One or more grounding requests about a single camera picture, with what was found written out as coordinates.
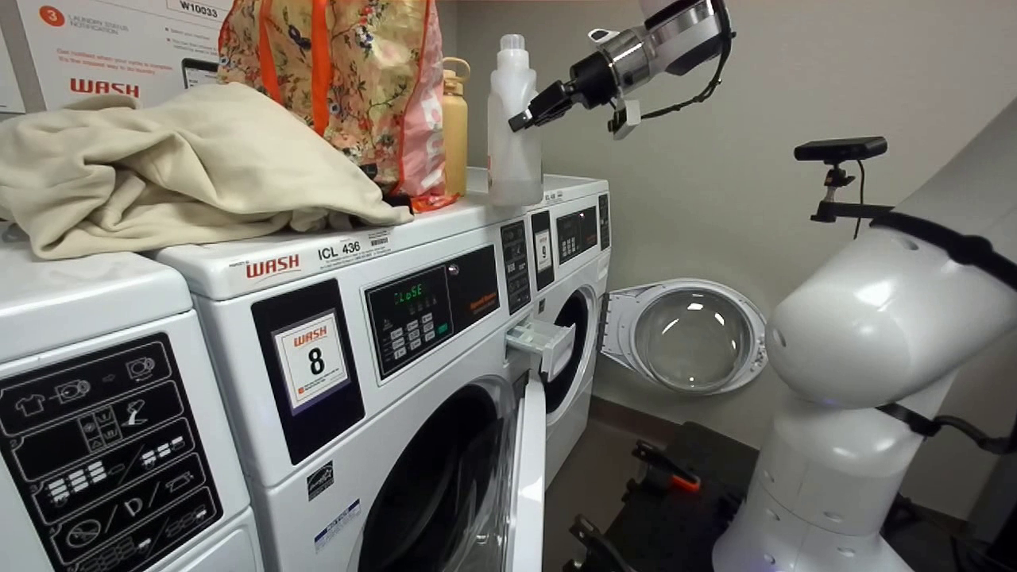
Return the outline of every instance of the white wall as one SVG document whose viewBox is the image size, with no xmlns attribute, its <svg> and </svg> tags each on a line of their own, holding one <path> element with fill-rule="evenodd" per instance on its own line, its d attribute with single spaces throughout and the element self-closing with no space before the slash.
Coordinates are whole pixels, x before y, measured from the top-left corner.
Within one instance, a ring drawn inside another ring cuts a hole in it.
<svg viewBox="0 0 1017 572">
<path fill-rule="evenodd" d="M 440 0 L 440 20 L 443 20 L 443 50 L 449 58 L 459 58 L 460 41 L 459 41 L 459 0 Z"/>
<path fill-rule="evenodd" d="M 635 0 L 459 0 L 456 41 L 475 62 L 470 157 L 483 163 L 483 95 L 503 32 L 528 35 L 541 79 L 588 55 L 590 25 L 632 25 Z M 545 129 L 550 171 L 613 184 L 613 286 L 711 275 L 773 307 L 849 240 L 849 221 L 815 225 L 820 166 L 792 149 L 815 136 L 884 132 L 871 201 L 895 202 L 927 180 L 1017 95 L 1013 0 L 731 0 L 738 48 L 708 106 L 645 124 L 631 138 L 604 132 L 606 111 L 573 111 Z M 657 79 L 648 106 L 693 95 L 711 71 Z M 1017 341 L 967 370 L 947 410 L 1005 431 L 1017 413 Z M 767 375 L 726 400 L 674 400 L 640 387 L 600 360 L 599 393 L 666 420 L 698 420 L 741 440 L 767 435 L 778 382 Z M 930 440 L 910 491 L 967 515 L 992 461 L 955 435 Z"/>
</svg>

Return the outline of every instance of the laundry machine control panel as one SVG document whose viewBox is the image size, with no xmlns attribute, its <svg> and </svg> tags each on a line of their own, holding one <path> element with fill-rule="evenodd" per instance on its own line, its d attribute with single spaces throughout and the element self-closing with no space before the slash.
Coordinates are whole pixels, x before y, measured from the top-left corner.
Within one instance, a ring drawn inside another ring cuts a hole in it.
<svg viewBox="0 0 1017 572">
<path fill-rule="evenodd" d="M 143 568 L 222 515 L 161 332 L 0 382 L 0 448 L 55 568 Z"/>
<path fill-rule="evenodd" d="M 599 238 L 600 219 L 599 219 L 595 206 L 561 216 L 556 227 L 561 227 L 561 263 L 584 253 L 588 246 L 595 246 L 600 240 Z"/>
<path fill-rule="evenodd" d="M 533 274 L 536 274 L 536 288 L 548 288 L 554 282 L 554 238 L 550 238 L 550 214 L 541 210 L 530 216 L 533 225 Z"/>
<path fill-rule="evenodd" d="M 432 263 L 365 293 L 378 368 L 388 379 L 498 307 L 495 250 Z"/>
<path fill-rule="evenodd" d="M 503 225 L 503 257 L 509 286 L 509 315 L 530 303 L 528 221 Z"/>
</svg>

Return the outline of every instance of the washing machine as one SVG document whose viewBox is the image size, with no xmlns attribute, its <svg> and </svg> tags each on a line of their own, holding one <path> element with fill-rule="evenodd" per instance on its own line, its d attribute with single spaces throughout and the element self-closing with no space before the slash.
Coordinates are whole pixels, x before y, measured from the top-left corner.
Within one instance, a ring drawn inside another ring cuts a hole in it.
<svg viewBox="0 0 1017 572">
<path fill-rule="evenodd" d="M 35 259 L 0 227 L 0 568 L 257 572 L 257 528 L 177 274 Z"/>
<path fill-rule="evenodd" d="M 268 568 L 541 568 L 524 214 L 168 246 L 226 382 Z"/>
<path fill-rule="evenodd" d="M 533 311 L 530 321 L 573 326 L 569 361 L 548 382 L 548 483 L 588 425 L 600 311 L 609 265 L 609 184 L 545 178 L 545 202 L 528 210 Z"/>
</svg>

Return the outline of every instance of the patterned bag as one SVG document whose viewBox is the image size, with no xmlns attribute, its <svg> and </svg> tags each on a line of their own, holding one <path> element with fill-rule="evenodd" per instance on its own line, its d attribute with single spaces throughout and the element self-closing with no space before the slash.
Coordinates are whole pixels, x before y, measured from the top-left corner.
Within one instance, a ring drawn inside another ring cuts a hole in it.
<svg viewBox="0 0 1017 572">
<path fill-rule="evenodd" d="M 226 79 L 247 83 L 363 166 L 414 210 L 443 184 L 443 28 L 435 0 L 237 0 Z"/>
</svg>

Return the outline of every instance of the beige blanket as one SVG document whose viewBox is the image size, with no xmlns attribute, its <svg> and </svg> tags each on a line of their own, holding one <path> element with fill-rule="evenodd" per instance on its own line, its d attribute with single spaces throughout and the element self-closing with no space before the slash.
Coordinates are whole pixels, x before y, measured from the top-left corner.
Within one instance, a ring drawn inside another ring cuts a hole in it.
<svg viewBox="0 0 1017 572">
<path fill-rule="evenodd" d="M 0 219 L 38 257 L 410 219 L 343 153 L 247 84 L 157 108 L 96 98 L 0 124 Z"/>
</svg>

